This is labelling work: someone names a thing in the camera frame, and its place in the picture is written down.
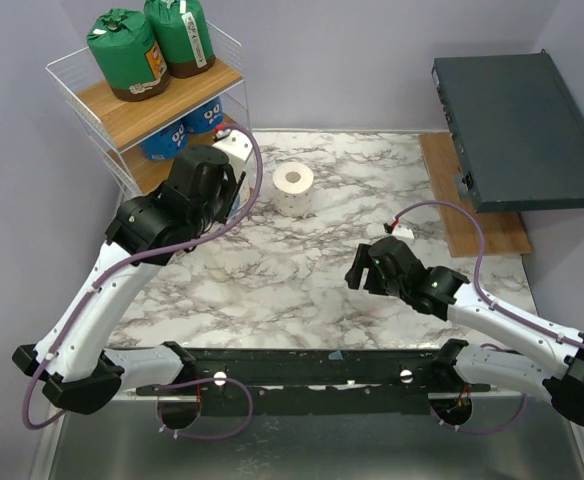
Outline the blue roll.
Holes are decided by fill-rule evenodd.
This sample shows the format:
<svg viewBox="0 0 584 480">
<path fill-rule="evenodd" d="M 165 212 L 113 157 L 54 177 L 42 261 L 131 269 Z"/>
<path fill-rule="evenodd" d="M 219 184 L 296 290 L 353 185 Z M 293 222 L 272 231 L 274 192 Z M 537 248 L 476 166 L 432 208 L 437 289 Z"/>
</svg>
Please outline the blue roll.
<svg viewBox="0 0 584 480">
<path fill-rule="evenodd" d="M 182 120 L 161 129 L 140 143 L 143 155 L 150 161 L 168 161 L 186 148 L 188 132 Z"/>
<path fill-rule="evenodd" d="M 190 134 L 213 131 L 223 121 L 224 112 L 219 97 L 209 100 L 183 117 L 183 125 Z"/>
<path fill-rule="evenodd" d="M 252 196 L 252 186 L 247 178 L 244 178 L 241 182 L 240 188 L 238 189 L 236 196 L 234 198 L 233 204 L 228 212 L 227 220 L 230 221 L 234 219 L 238 213 L 244 208 L 247 202 Z"/>
</svg>

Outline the white wire wooden shelf unit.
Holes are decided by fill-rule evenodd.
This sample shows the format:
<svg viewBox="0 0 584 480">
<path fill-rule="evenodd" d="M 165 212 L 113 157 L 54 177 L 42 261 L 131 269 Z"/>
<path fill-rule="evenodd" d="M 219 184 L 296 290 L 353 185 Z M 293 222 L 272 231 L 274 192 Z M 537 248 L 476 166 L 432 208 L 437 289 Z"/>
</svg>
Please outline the white wire wooden shelf unit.
<svg viewBox="0 0 584 480">
<path fill-rule="evenodd" d="M 221 100 L 224 120 L 252 127 L 243 68 L 242 44 L 208 25 L 215 64 L 140 102 L 114 96 L 93 55 L 84 47 L 46 66 L 125 199 L 147 194 L 167 178 L 171 163 L 147 160 L 139 144 L 204 103 Z"/>
</svg>

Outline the white patterned roll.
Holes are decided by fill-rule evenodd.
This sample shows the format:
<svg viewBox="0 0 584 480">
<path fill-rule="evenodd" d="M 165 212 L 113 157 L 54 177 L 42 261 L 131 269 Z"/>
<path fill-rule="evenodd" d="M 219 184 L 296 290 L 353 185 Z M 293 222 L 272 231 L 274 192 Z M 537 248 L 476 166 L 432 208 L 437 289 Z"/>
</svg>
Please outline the white patterned roll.
<svg viewBox="0 0 584 480">
<path fill-rule="evenodd" d="M 300 162 L 287 162 L 278 166 L 273 175 L 273 205 L 283 216 L 307 217 L 313 202 L 313 171 Z"/>
</svg>

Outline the green roll white label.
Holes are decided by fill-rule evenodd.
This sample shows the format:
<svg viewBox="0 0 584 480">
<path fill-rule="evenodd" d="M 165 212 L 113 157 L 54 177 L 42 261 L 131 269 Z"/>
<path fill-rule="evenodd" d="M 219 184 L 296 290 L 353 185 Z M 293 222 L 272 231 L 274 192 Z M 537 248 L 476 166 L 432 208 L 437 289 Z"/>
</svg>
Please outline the green roll white label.
<svg viewBox="0 0 584 480">
<path fill-rule="evenodd" d="M 144 14 L 173 77 L 193 77 L 214 65 L 216 56 L 200 1 L 146 1 Z"/>
</svg>

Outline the green roll orange label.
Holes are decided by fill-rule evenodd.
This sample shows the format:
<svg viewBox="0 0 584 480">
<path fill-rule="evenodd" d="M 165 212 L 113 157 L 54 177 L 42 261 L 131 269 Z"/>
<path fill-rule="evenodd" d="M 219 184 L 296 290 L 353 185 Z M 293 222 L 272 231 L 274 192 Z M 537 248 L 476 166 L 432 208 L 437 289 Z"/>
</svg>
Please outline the green roll orange label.
<svg viewBox="0 0 584 480">
<path fill-rule="evenodd" d="M 86 35 L 87 46 L 112 93 L 138 102 L 161 94 L 171 75 L 153 30 L 140 11 L 113 8 Z"/>
</svg>

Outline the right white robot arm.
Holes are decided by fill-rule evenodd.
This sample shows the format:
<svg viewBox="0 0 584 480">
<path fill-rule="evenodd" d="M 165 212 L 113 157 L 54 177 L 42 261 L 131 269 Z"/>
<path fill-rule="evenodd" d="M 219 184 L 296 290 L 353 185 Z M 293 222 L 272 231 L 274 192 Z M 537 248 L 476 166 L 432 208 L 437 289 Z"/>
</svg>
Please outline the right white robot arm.
<svg viewBox="0 0 584 480">
<path fill-rule="evenodd" d="M 546 401 L 584 427 L 584 332 L 544 320 L 490 294 L 445 266 L 426 267 L 395 237 L 358 246 L 345 275 L 349 288 L 401 299 L 432 315 L 485 334 L 503 345 L 493 351 L 446 343 L 448 357 L 432 379 L 452 392 L 463 384 L 489 384 Z"/>
</svg>

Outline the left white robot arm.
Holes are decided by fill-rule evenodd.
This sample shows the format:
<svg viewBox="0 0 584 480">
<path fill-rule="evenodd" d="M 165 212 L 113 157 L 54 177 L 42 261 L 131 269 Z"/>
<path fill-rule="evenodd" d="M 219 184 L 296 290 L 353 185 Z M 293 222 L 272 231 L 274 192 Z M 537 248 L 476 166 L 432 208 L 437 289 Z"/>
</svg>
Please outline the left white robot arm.
<svg viewBox="0 0 584 480">
<path fill-rule="evenodd" d="M 201 237 L 238 208 L 238 193 L 252 155 L 247 143 L 232 153 L 218 145 L 181 151 L 157 189 L 120 205 L 90 275 L 62 318 L 37 344 L 21 345 L 12 359 L 43 383 L 57 408 L 83 415 L 103 408 L 117 393 L 162 385 L 186 393 L 193 359 L 177 343 L 111 349 L 110 334 L 144 286 L 171 256 L 164 247 Z"/>
</svg>

